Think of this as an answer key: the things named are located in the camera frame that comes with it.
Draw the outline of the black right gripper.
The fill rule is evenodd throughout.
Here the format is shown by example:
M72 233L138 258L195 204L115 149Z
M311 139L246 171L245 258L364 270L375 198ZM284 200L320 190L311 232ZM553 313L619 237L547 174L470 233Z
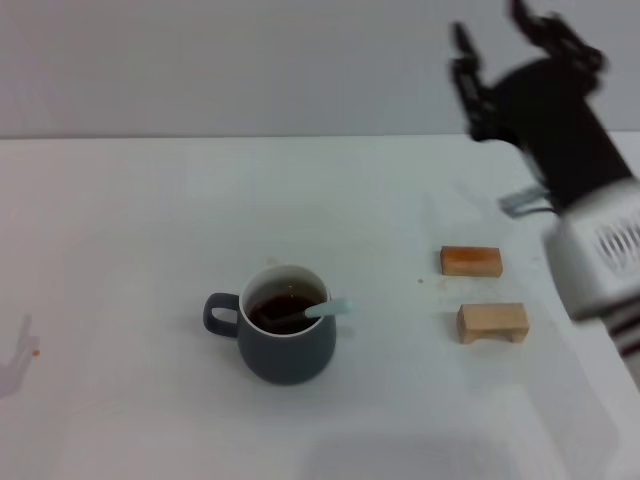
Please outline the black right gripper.
M604 54L586 43L557 13L534 15L525 1L509 2L512 20L527 40L551 58L507 74L491 91L480 76L481 58L462 22L451 25L457 51L451 79L474 141L496 134L533 160L551 204L563 211L594 191L633 177L586 102L599 87Z

